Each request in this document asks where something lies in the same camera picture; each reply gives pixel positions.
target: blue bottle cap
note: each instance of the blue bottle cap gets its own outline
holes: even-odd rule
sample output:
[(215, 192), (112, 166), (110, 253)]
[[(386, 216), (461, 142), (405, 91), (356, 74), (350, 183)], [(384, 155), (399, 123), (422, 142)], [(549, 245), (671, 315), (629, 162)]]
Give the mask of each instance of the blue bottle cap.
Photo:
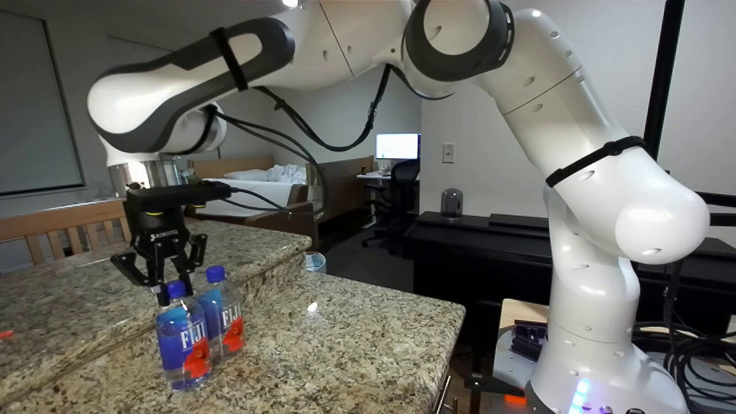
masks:
[(225, 280), (225, 266), (206, 266), (206, 282)]
[(166, 291), (168, 291), (168, 299), (181, 299), (181, 296), (185, 296), (185, 290), (184, 290), (184, 282), (181, 282), (181, 280), (169, 280), (169, 282), (166, 282)]

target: granite countertop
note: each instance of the granite countertop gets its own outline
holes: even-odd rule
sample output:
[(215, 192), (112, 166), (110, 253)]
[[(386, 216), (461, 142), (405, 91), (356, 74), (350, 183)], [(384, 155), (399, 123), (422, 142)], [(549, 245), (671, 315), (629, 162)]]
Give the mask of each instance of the granite countertop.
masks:
[(16, 400), (7, 412), (428, 412), (465, 307), (297, 274), (245, 305), (245, 347), (197, 391), (172, 392), (154, 330)]
[[(189, 230), (210, 237), (204, 266), (225, 265), (233, 277), (261, 274), (310, 244), (299, 235), (210, 220), (189, 222)], [(0, 407), (150, 330), (157, 299), (107, 261), (114, 251), (123, 245), (0, 277)]]

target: white robotic arm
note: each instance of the white robotic arm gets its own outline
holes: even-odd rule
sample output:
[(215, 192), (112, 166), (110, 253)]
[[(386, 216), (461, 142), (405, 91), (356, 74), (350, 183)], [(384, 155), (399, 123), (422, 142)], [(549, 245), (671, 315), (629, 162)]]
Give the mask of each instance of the white robotic arm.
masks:
[(476, 82), (549, 177), (555, 282), (549, 340), (529, 384), (535, 412), (687, 412), (671, 377), (629, 342), (640, 299), (629, 259), (685, 258), (708, 209), (603, 109), (540, 10), (488, 0), (308, 2), (110, 71), (90, 91), (90, 115), (121, 154), (190, 151), (215, 145), (215, 132), (206, 116), (176, 125), (222, 93), (315, 90), (374, 63), (398, 66), (433, 97)]

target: black cabinet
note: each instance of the black cabinet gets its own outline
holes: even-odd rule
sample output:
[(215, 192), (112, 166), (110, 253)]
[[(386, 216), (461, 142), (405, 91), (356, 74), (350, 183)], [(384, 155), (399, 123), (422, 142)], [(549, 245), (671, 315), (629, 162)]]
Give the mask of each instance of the black cabinet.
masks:
[[(405, 235), (413, 291), (467, 305), (460, 342), (492, 347), (506, 296), (547, 304), (549, 235), (543, 217), (460, 216), (426, 211)], [(681, 274), (676, 312), (693, 326), (721, 332), (736, 312), (736, 248), (705, 239), (681, 266), (642, 266), (636, 319), (663, 319), (663, 290)]]

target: small bottle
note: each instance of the small bottle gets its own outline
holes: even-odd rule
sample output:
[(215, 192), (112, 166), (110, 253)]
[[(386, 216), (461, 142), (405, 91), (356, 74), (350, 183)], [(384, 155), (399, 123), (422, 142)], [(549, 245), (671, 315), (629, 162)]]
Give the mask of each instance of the small bottle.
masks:
[(206, 266), (210, 288), (197, 296), (206, 317), (206, 340), (212, 347), (212, 362), (222, 361), (225, 357), (236, 353), (245, 340), (243, 328), (245, 319), (236, 296), (225, 282), (225, 266)]
[(169, 385), (189, 391), (212, 373), (204, 309), (185, 296), (181, 280), (166, 282), (166, 291), (169, 305), (157, 317), (161, 362)]

